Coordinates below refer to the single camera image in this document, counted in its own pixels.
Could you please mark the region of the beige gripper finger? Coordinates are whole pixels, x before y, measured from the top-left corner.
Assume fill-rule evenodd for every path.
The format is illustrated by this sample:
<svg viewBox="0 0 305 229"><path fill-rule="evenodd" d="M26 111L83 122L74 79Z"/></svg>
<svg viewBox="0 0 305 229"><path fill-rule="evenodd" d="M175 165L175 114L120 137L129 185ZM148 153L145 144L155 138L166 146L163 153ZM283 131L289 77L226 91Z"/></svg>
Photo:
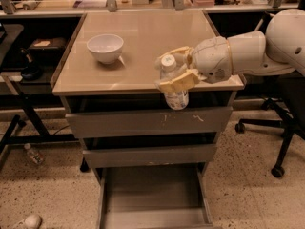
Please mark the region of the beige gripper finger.
<svg viewBox="0 0 305 229"><path fill-rule="evenodd" d="M206 77L197 69L178 69L177 71L160 73L160 79L155 81L156 88L162 93L177 93L192 89Z"/></svg>
<svg viewBox="0 0 305 229"><path fill-rule="evenodd" d="M161 69L161 59L166 55L172 55L178 63L186 64L189 66L192 63L193 47L183 46L169 52L165 52L156 58L154 67L157 70Z"/></svg>

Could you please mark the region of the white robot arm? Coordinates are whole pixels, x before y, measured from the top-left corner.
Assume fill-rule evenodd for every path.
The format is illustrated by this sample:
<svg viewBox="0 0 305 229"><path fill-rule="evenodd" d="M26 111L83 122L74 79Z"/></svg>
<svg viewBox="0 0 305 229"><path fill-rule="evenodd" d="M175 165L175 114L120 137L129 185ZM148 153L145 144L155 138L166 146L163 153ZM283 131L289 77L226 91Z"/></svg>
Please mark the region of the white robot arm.
<svg viewBox="0 0 305 229"><path fill-rule="evenodd" d="M305 11L283 10L274 15L266 31L232 37L217 36L196 47L181 47L155 61L172 74L155 82L162 93L186 91L200 82L217 83L233 75L281 75L297 71L305 75Z"/></svg>

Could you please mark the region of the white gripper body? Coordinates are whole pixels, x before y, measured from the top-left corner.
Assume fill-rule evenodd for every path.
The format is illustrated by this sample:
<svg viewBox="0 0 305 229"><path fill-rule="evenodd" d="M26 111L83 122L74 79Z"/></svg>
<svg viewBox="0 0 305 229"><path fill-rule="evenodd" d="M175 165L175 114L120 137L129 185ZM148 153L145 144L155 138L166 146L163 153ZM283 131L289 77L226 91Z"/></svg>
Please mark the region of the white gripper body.
<svg viewBox="0 0 305 229"><path fill-rule="evenodd" d="M207 39L193 48L192 67L198 71L198 79L207 83L228 80L233 73L231 48L226 38Z"/></svg>

